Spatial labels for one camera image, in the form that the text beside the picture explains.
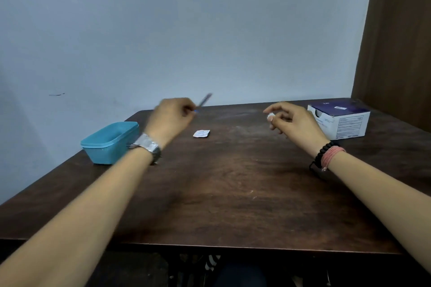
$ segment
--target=blue plastic container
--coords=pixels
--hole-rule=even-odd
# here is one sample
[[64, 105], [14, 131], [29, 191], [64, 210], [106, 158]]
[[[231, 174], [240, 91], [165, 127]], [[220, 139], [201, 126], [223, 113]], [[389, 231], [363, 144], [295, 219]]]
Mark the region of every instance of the blue plastic container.
[[126, 154], [138, 137], [137, 122], [115, 122], [84, 138], [81, 147], [93, 163], [111, 165]]

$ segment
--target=hand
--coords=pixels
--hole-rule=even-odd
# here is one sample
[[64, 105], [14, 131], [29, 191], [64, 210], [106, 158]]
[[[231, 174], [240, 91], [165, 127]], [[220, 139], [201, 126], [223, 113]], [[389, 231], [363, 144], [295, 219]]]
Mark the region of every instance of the hand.
[[153, 110], [144, 132], [164, 149], [190, 124], [195, 108], [189, 98], [163, 99]]
[[270, 113], [277, 110], [283, 111], [268, 118], [268, 121], [271, 122], [270, 128], [278, 128], [280, 134], [284, 133], [313, 158], [326, 143], [329, 143], [310, 111], [283, 101], [270, 105], [263, 112]]

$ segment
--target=wooden table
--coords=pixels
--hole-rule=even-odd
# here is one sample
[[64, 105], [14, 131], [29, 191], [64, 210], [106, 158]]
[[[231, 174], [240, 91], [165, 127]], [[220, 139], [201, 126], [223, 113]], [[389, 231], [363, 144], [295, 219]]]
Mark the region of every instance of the wooden table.
[[[316, 178], [310, 157], [268, 129], [267, 105], [200, 110], [146, 173], [111, 245], [402, 253], [341, 181]], [[149, 113], [128, 120], [143, 128]], [[198, 129], [211, 133], [193, 138]], [[431, 195], [431, 134], [372, 110], [366, 136], [341, 143]], [[29, 239], [107, 168], [72, 156], [0, 206], [0, 241]]]

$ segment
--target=white paper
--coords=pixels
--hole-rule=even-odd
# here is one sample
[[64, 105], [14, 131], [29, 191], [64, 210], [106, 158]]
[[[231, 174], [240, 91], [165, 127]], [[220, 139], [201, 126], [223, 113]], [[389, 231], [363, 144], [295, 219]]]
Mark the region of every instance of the white paper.
[[207, 136], [208, 136], [208, 134], [209, 134], [209, 130], [208, 130], [208, 131], [205, 131], [205, 130], [201, 129], [201, 130], [199, 130], [199, 131], [196, 131], [196, 132], [193, 134], [193, 137], [207, 137]]

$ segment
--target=brown curtain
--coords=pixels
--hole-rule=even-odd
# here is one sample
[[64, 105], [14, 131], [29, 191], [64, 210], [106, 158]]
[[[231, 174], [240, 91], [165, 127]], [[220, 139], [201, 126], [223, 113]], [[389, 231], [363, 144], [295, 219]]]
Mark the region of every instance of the brown curtain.
[[352, 97], [431, 132], [431, 0], [370, 0]]

